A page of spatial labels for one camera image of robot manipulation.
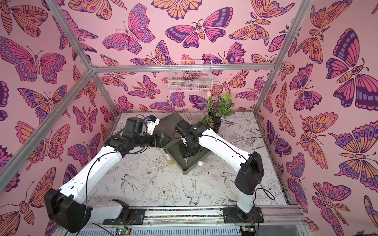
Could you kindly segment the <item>grey cream three-drawer chest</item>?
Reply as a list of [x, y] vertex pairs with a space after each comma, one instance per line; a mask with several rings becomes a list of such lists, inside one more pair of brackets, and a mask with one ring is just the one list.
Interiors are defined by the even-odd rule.
[[178, 144], [182, 142], [179, 135], [175, 133], [175, 126], [181, 120], [186, 122], [191, 122], [191, 120], [185, 117], [185, 113], [172, 113], [166, 114], [165, 117], [160, 118], [159, 124], [154, 129], [154, 134], [165, 134], [171, 138], [171, 141], [166, 144], [164, 148], [158, 148], [157, 150], [161, 153], [161, 155], [165, 158], [168, 165], [174, 164], [174, 157], [177, 154], [173, 154], [174, 152], [178, 152], [180, 155]]

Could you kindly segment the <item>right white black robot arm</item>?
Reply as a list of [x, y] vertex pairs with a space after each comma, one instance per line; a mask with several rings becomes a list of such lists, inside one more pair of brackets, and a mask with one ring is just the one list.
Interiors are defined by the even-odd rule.
[[234, 184], [239, 190], [236, 208], [239, 212], [249, 214], [254, 205], [254, 193], [264, 176], [261, 155], [241, 150], [232, 145], [203, 122], [192, 125], [182, 120], [175, 126], [183, 143], [179, 146], [183, 158], [189, 158], [203, 148], [225, 160], [237, 172]]

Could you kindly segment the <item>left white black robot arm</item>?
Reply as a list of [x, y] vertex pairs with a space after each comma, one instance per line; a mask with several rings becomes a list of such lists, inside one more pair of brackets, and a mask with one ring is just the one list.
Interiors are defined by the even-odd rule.
[[59, 189], [51, 188], [44, 195], [48, 217], [70, 233], [79, 233], [89, 223], [110, 221], [128, 223], [132, 214], [126, 202], [114, 199], [111, 204], [89, 206], [89, 193], [104, 175], [126, 155], [145, 151], [148, 147], [165, 147], [171, 138], [155, 134], [160, 120], [155, 116], [127, 119], [125, 128], [105, 141], [93, 160]]

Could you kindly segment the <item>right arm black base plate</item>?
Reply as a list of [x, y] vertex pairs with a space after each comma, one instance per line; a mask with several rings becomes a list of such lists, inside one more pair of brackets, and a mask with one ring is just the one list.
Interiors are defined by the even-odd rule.
[[253, 207], [249, 213], [245, 213], [238, 207], [224, 207], [221, 215], [225, 223], [234, 224], [254, 224], [264, 223], [263, 214], [260, 207]]

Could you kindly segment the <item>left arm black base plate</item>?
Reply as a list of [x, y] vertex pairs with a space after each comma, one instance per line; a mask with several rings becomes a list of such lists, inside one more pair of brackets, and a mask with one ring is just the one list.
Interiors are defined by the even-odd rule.
[[131, 208], [123, 210], [116, 219], [106, 219], [103, 225], [142, 225], [146, 210], [143, 208]]

